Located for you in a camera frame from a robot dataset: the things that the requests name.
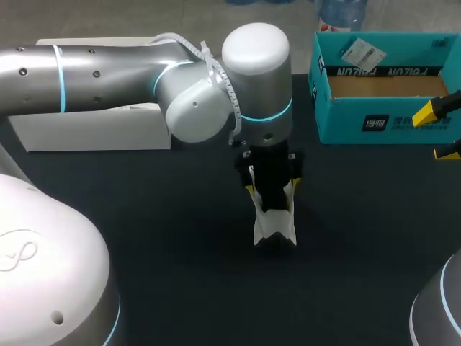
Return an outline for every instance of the label on box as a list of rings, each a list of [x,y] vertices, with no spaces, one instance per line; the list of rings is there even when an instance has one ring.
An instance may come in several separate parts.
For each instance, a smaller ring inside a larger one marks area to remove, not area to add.
[[[342,59],[366,72],[371,72],[385,56],[386,53],[382,50],[370,45],[361,38],[357,38],[342,56]]]
[[[388,114],[369,114],[365,117],[362,131],[384,131],[388,124]]]
[[[376,66],[370,72],[355,66],[324,66],[329,76],[438,76],[442,66]]]

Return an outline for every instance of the blue led ring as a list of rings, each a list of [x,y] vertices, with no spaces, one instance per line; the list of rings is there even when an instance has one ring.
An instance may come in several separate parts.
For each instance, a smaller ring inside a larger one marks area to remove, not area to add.
[[[445,276],[445,270],[447,269],[448,262],[453,258],[453,256],[450,257],[450,259],[445,263],[444,268],[442,269],[442,274],[440,275],[440,296],[442,298],[442,305],[444,307],[445,313],[447,314],[447,317],[452,324],[453,328],[455,329],[456,333],[458,333],[459,336],[461,336],[461,329],[460,326],[457,325],[455,318],[452,315],[452,312],[449,310],[448,303],[447,303],[447,298],[445,297],[445,289],[444,289],[444,276]]]
[[[279,112],[276,115],[273,115],[271,117],[265,117],[263,119],[258,119],[258,118],[255,118],[255,117],[247,117],[245,115],[242,115],[242,118],[247,120],[247,121],[254,121],[254,122],[257,122],[257,123],[262,123],[264,121],[270,121],[270,120],[273,120],[273,119],[277,119],[278,117],[281,117],[282,115],[284,115],[289,110],[292,103],[293,103],[293,98],[291,98],[290,102],[288,102],[288,106],[286,106],[283,111],[281,111],[281,112]]]
[[[171,65],[168,65],[162,72],[161,74],[158,75],[157,80],[155,84],[153,85],[153,95],[156,96],[156,90],[157,90],[157,84],[160,82],[160,78],[164,76],[164,74],[171,69],[180,66],[180,65],[187,65],[189,63],[193,63],[194,61],[178,61],[177,63],[173,63]]]
[[[118,321],[120,319],[120,310],[122,308],[122,298],[119,296],[118,297],[118,312],[117,312],[117,319],[115,320],[114,326],[112,328],[112,331],[110,332],[109,336],[107,337],[107,340],[102,346],[108,346],[110,340],[114,336],[115,330],[117,329]]]
[[[57,45],[53,45],[56,55],[56,65],[58,66],[59,86],[61,88],[61,113],[66,111],[66,85],[64,84],[63,65],[61,63],[61,51]]]

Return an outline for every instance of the logo on robot base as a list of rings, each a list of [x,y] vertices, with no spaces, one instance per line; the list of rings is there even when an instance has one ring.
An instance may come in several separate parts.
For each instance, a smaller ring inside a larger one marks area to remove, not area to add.
[[[0,234],[0,272],[11,272],[20,262],[32,259],[38,251],[39,236],[38,232],[29,229]]]

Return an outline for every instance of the bottle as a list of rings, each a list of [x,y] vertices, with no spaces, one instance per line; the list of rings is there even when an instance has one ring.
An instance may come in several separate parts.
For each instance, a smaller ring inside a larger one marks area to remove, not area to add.
[[[316,0],[318,31],[360,31],[367,0]]]

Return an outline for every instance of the barcode sticker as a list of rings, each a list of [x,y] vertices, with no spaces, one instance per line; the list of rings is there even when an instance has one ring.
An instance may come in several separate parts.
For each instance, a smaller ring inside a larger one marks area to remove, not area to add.
[[[342,59],[366,72],[371,72],[386,56],[382,50],[360,38],[349,47]]]

